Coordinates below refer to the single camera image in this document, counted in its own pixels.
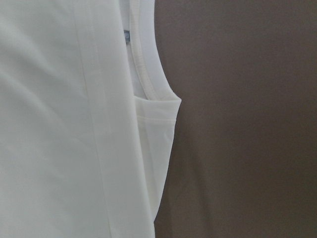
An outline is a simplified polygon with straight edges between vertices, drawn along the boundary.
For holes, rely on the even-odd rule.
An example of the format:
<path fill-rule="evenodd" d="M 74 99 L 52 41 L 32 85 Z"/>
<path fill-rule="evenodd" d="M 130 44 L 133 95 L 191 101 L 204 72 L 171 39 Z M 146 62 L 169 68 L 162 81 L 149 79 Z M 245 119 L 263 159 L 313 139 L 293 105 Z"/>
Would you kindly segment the cream long-sleeve cat shirt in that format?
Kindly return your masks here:
<path fill-rule="evenodd" d="M 1 237 L 155 237 L 181 99 L 154 10 L 1 1 Z"/>

